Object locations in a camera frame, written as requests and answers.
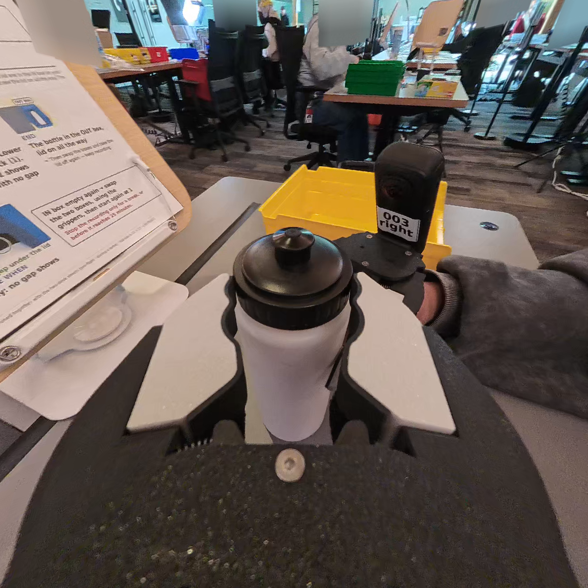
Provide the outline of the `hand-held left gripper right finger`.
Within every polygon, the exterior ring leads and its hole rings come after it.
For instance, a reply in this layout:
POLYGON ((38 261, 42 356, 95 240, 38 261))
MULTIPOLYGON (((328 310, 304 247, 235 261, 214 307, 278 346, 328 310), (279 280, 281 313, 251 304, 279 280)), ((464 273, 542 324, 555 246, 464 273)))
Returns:
POLYGON ((457 426, 423 326, 403 303, 365 273, 350 292, 348 338, 330 404, 336 443, 346 425, 364 424, 367 441, 388 445, 401 430, 454 436, 457 426))

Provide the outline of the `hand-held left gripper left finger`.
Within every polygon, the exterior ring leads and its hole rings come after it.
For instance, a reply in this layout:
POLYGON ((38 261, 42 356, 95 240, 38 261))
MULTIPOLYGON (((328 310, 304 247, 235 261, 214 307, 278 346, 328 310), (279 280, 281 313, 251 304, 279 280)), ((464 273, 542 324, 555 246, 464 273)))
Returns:
POLYGON ((245 437, 247 386, 235 340, 236 297, 223 273, 195 292, 164 322, 130 413, 131 434, 176 430, 187 443, 245 437))

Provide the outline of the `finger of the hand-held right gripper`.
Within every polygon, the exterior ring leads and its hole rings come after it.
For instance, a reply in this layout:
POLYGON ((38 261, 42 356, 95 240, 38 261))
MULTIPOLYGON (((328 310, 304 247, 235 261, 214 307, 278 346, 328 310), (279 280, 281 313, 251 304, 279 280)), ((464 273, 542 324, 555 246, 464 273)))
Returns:
POLYGON ((329 373, 329 377, 327 379, 326 382, 326 389, 329 392, 335 392, 337 389, 337 384, 339 381, 339 374, 341 371, 341 360, 342 360, 342 356, 343 356, 343 352, 345 350, 345 344, 343 344, 341 346, 341 348, 339 349, 337 355, 334 358, 333 364, 332 364, 332 369, 329 373))

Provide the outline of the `white plastic bottle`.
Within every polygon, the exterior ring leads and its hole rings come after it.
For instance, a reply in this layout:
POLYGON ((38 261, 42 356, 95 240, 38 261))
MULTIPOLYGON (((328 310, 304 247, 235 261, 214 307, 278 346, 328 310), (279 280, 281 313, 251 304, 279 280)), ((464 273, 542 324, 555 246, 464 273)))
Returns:
POLYGON ((262 325, 237 303, 237 341, 248 391, 257 399, 268 432, 300 442, 320 428, 330 400, 327 388, 350 318, 350 304, 324 325, 282 330, 262 325))

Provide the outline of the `yellow plastic bin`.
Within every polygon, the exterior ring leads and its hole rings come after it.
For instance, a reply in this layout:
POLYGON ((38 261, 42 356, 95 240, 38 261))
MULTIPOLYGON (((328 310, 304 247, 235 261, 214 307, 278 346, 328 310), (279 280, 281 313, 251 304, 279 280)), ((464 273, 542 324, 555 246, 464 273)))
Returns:
MULTIPOLYGON (((446 183, 442 180, 423 252, 425 267, 435 270, 452 254, 445 243, 446 183)), ((374 172, 302 165, 259 209, 266 235, 300 227, 334 242, 354 233, 376 231, 374 172)))

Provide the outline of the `black bottle lid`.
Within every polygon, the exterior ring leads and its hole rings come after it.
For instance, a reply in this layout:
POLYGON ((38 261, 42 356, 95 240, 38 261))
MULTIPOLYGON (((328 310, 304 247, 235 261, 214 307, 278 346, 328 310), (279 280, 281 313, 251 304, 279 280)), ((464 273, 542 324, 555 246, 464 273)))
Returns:
POLYGON ((253 241, 233 263, 242 310, 280 330, 307 330, 334 320, 349 302, 352 276, 348 254, 300 227, 253 241))

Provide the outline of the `person's right hand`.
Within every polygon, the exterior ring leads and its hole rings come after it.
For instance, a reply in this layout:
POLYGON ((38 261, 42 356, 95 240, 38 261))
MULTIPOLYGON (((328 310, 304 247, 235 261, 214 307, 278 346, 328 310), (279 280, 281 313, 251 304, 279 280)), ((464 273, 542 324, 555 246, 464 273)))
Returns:
POLYGON ((442 284, 437 279, 425 281, 423 287, 423 302, 416 317, 422 325, 426 326, 432 324, 443 311, 445 292, 442 284))

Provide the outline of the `wooden top table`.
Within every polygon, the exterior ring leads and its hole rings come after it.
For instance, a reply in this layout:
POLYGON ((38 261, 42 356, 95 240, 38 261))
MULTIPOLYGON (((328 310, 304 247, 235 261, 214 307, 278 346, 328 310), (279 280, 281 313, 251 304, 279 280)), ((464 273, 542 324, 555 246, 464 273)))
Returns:
POLYGON ((394 140, 401 117, 415 116, 443 109, 461 109, 469 104, 461 82, 452 98, 414 97, 407 88, 399 90, 398 96, 349 95, 331 90, 323 96, 324 102, 358 106, 366 114, 381 114, 381 122, 376 133, 373 156, 394 140))

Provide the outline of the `yellow box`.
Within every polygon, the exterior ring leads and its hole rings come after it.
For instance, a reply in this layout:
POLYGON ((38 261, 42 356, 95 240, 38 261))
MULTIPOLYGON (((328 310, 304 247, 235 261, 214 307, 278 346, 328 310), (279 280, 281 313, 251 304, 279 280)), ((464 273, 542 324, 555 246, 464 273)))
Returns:
POLYGON ((445 77, 422 78, 416 82, 415 98, 429 99, 453 99, 458 90, 460 79, 448 79, 445 77))

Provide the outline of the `stack of green bins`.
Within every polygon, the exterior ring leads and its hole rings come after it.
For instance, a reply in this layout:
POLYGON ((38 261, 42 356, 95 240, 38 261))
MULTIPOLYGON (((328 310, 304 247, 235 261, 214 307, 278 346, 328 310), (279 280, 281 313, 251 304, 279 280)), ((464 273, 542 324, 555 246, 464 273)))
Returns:
POLYGON ((402 61, 362 60, 351 63, 345 76, 349 95, 396 96, 404 77, 406 65, 402 61))

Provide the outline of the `black office chair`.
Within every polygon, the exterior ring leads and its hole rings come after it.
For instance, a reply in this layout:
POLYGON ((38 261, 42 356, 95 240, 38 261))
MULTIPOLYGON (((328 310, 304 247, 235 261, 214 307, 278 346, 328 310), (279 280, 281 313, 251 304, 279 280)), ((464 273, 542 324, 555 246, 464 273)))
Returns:
POLYGON ((318 147, 317 151, 286 161, 283 166, 285 172, 290 172, 293 164, 304 164, 308 169, 321 166, 336 167, 336 130, 305 121, 306 107, 312 105, 313 100, 318 97, 319 90, 313 86, 303 87, 298 80, 304 40, 305 30, 301 26, 276 28, 276 43, 286 90, 283 135, 290 141, 305 142, 307 149, 311 149, 313 145, 318 147))
POLYGON ((182 98, 185 100, 183 113, 195 117, 195 122, 207 123, 215 144, 219 147, 220 158, 228 162, 226 152, 228 142, 239 142, 246 152, 251 144, 235 134, 239 124, 248 125, 245 106, 235 78, 236 49, 238 32, 227 31, 217 26, 213 19, 208 20, 209 86, 212 102, 201 102, 187 89, 187 83, 179 82, 182 98))
POLYGON ((270 126, 269 121, 255 110, 255 107, 263 106, 268 91, 262 64, 262 50, 266 41, 263 27, 246 25, 245 29, 239 33, 236 62, 243 104, 250 105, 254 110, 252 114, 247 112, 245 114, 248 121, 259 130, 260 136, 264 136, 265 133, 259 121, 265 124, 265 128, 270 126))

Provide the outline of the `tan cardboard sign board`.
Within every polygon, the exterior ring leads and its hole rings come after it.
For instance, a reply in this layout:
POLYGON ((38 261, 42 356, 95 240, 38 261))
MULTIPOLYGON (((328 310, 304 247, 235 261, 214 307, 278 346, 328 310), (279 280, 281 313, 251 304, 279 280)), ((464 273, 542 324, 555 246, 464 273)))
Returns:
POLYGON ((439 51, 457 22, 464 1, 433 1, 415 30, 411 50, 439 51))

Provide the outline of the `printed instruction sheet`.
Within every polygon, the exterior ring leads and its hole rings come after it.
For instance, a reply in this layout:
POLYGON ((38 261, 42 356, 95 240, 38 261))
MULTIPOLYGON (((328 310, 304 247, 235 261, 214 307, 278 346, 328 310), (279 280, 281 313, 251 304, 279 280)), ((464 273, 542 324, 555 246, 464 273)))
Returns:
POLYGON ((1 1, 1 339, 181 210, 1 1))

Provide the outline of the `red chair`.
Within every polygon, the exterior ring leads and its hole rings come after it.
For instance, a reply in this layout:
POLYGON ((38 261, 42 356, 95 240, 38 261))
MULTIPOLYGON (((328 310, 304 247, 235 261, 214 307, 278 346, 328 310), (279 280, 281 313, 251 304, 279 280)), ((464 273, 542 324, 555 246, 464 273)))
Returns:
POLYGON ((187 83, 187 89, 201 102, 212 102, 209 86, 208 58, 183 59, 182 81, 187 83))

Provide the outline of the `row of yellow bins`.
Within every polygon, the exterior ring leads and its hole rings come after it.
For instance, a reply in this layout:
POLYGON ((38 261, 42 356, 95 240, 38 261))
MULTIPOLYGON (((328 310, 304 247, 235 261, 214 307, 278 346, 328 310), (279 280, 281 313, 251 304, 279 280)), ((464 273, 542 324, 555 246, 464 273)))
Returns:
POLYGON ((151 55, 147 48, 106 48, 106 55, 117 57, 131 65, 147 65, 151 63, 151 55))

